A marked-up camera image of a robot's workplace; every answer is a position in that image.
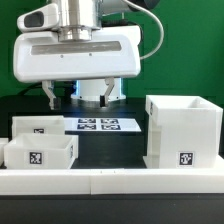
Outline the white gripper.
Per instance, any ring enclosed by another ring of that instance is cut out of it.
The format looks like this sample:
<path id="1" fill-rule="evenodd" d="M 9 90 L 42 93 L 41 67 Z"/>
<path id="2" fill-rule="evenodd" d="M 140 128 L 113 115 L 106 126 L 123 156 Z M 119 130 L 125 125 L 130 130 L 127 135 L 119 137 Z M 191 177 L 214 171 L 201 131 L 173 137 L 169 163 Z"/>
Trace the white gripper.
<path id="1" fill-rule="evenodd" d="M 107 77 L 135 77 L 140 73 L 137 26 L 106 27 L 92 33 L 90 41 L 60 42 L 55 32 L 20 35 L 15 42 L 13 70 L 21 82 L 42 82 L 51 110 L 61 101 L 53 81 L 105 79 L 100 106 L 107 107 L 115 82 Z"/>

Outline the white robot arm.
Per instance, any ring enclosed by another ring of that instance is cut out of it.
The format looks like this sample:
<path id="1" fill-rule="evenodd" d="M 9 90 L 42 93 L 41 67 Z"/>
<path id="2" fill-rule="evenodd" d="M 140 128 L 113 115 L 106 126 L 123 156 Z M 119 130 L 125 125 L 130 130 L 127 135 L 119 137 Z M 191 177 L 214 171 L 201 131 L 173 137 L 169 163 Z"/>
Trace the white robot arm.
<path id="1" fill-rule="evenodd" d="M 138 45 L 142 31 L 124 21 L 108 21 L 106 15 L 151 12 L 160 0 L 48 0 L 21 15 L 17 26 L 13 71 L 21 82 L 39 82 L 49 104 L 56 109 L 56 81 L 76 81 L 76 100 L 98 102 L 102 107 L 123 100 L 121 79 L 140 73 Z"/>

